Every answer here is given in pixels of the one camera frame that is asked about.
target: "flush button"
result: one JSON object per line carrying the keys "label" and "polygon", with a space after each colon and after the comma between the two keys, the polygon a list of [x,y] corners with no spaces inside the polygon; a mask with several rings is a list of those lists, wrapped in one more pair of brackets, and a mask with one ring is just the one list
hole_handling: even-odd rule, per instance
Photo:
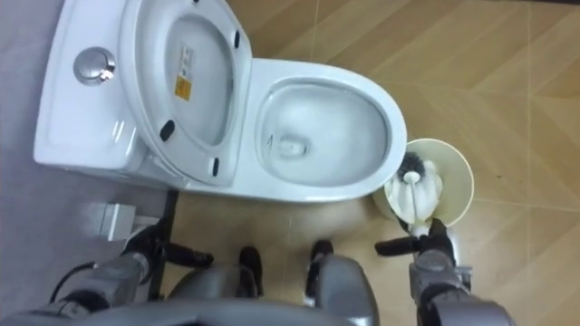
{"label": "flush button", "polygon": [[74,76],[85,85],[99,85],[108,81],[114,70],[112,53],[100,47],[85,49],[74,60]]}

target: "toilet tank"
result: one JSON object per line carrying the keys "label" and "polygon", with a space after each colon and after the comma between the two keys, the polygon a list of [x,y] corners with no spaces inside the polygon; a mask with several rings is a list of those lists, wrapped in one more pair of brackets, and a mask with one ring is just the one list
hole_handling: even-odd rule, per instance
{"label": "toilet tank", "polygon": [[[34,160],[82,171],[132,171],[147,148],[127,110],[121,80],[113,72],[105,83],[88,86],[73,72],[76,57],[88,48],[107,49],[114,60],[124,2],[100,0],[110,14],[82,19],[94,9],[87,4],[66,1],[63,6],[43,82]],[[93,31],[90,37],[87,31]]]}

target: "wooden floor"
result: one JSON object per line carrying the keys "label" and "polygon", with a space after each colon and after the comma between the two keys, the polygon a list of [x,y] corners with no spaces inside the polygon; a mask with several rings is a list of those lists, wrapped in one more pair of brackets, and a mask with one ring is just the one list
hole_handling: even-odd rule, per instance
{"label": "wooden floor", "polygon": [[[368,76],[410,136],[448,141],[476,178],[457,225],[475,293],[518,325],[580,324],[580,7],[478,0],[231,0],[256,57]],[[364,267],[383,325],[414,325],[407,264],[372,245],[400,236],[370,198],[298,206],[181,194],[173,240],[235,261],[256,245],[266,297],[302,301],[313,242]],[[170,291],[187,270],[168,266]]]}

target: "toilet bowl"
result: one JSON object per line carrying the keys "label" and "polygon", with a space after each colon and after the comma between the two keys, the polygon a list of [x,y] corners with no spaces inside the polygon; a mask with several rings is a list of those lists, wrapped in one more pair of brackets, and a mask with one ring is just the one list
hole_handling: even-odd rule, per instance
{"label": "toilet bowl", "polygon": [[406,141],[383,88],[253,58],[223,0],[67,0],[34,158],[157,187],[325,202],[380,187]]}

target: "black cable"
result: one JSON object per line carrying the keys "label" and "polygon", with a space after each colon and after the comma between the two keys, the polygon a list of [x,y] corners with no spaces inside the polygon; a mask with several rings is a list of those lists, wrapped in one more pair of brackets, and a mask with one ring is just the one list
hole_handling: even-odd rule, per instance
{"label": "black cable", "polygon": [[61,288],[63,287],[64,283],[71,278],[71,276],[75,275],[78,272],[82,272],[85,270],[89,270],[89,269],[94,269],[97,266],[97,263],[95,262],[89,262],[86,264],[80,264],[74,268],[72,268],[72,270],[69,271],[69,273],[65,274],[63,276],[63,278],[61,279],[61,281],[59,281],[56,284],[56,287],[54,288],[53,291],[53,295],[51,295],[51,300],[49,301],[49,303],[53,303],[56,301],[56,296],[58,295],[58,292],[61,290]]}

